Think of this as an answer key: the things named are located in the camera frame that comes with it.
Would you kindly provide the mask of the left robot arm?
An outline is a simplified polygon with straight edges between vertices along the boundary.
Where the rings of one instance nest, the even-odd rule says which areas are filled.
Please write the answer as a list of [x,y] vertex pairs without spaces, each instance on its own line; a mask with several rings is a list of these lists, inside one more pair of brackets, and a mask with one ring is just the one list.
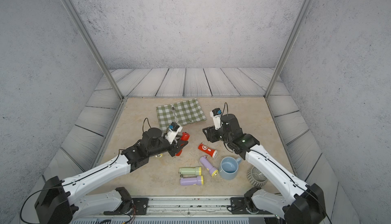
[[63,180],[55,176],[46,181],[42,190],[36,191],[34,204],[40,224],[69,224],[72,221],[98,213],[108,215],[136,214],[135,204],[125,187],[91,195],[90,192],[120,176],[134,172],[149,162],[153,156],[169,153],[180,155],[188,144],[190,135],[173,122],[162,132],[151,127],[143,131],[142,138],[133,146],[119,150],[116,157],[86,172]]

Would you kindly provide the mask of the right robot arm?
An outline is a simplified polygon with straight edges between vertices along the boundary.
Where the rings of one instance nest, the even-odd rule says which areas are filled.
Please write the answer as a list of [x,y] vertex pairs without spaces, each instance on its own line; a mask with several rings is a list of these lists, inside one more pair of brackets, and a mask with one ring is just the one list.
[[244,133],[228,107],[210,112],[214,125],[203,129],[207,141],[222,141],[240,159],[258,169],[279,191],[272,194],[253,187],[244,195],[244,208],[250,214],[269,212],[287,224],[319,224],[330,221],[324,192],[317,184],[308,185],[277,162],[251,134]]

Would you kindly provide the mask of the red flashlight with logo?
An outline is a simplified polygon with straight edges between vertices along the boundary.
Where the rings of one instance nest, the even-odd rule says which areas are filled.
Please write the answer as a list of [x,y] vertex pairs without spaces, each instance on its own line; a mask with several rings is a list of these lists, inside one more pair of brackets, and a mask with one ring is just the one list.
[[218,154],[218,151],[215,150],[215,149],[212,149],[206,145],[204,145],[203,143],[201,143],[199,146],[198,146],[198,149],[204,153],[206,153],[207,155],[210,155],[212,158],[216,158],[217,157],[217,154]]

